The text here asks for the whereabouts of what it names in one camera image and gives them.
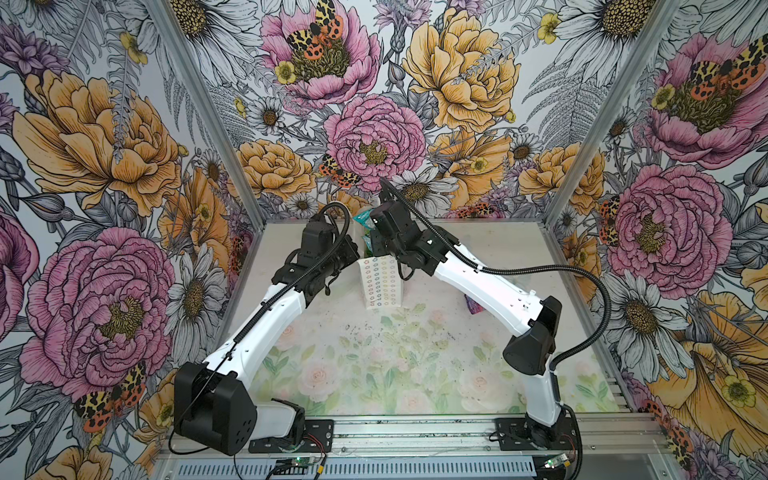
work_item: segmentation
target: purple package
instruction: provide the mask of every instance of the purple package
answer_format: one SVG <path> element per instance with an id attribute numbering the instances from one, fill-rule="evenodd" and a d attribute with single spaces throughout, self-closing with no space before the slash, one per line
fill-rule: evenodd
<path id="1" fill-rule="evenodd" d="M 473 299 L 469 298 L 468 296 L 464 295 L 464 298 L 467 300 L 467 308 L 469 309 L 469 312 L 472 315 L 475 315 L 476 313 L 480 313 L 483 310 L 485 310 L 482 305 L 475 302 Z"/>

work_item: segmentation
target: black mounting plate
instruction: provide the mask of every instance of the black mounting plate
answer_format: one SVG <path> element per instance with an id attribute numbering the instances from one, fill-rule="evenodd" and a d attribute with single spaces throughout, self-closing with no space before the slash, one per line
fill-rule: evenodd
<path id="1" fill-rule="evenodd" d="M 536 451 L 542 450 L 541 446 L 536 445 L 531 440 L 526 426 L 525 417 L 517 418 L 499 418 L 494 419 L 496 424 L 496 436 L 498 437 L 498 447 L 502 452 L 512 451 Z M 571 418 L 566 415 L 560 415 L 554 427 L 554 441 L 550 450 L 563 450 L 569 452 L 572 450 L 571 443 L 562 434 L 573 438 L 571 431 Z"/>
<path id="2" fill-rule="evenodd" d="M 310 434 L 323 443 L 326 452 L 333 447 L 333 420 L 307 419 L 304 424 L 304 435 Z M 320 453 L 320 446 L 309 440 L 302 441 L 298 447 L 288 445 L 283 439 L 251 440 L 248 444 L 249 453 Z"/>

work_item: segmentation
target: floral wallpaper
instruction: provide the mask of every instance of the floral wallpaper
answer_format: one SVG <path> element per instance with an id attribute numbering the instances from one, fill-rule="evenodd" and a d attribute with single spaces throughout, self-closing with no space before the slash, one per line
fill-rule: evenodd
<path id="1" fill-rule="evenodd" d="M 768 478 L 767 22 L 765 2 L 681 6 L 670 29 L 689 32 L 661 43 L 585 176 L 602 172 L 595 203 L 577 191 L 553 226 L 610 290 L 604 339 L 688 478 Z"/>
<path id="2" fill-rule="evenodd" d="M 534 218 L 654 0 L 170 4 L 266 218 L 366 207 L 382 177 L 430 217 Z M 146 8 L 130 25 L 140 49 L 167 54 Z M 664 50 L 691 26 L 674 23 Z M 603 166 L 579 185 L 582 213 L 604 195 Z"/>
<path id="3" fill-rule="evenodd" d="M 136 8 L 0 2 L 9 478 L 151 476 L 176 368 L 215 347 L 254 239 L 164 51 L 139 45 Z"/>

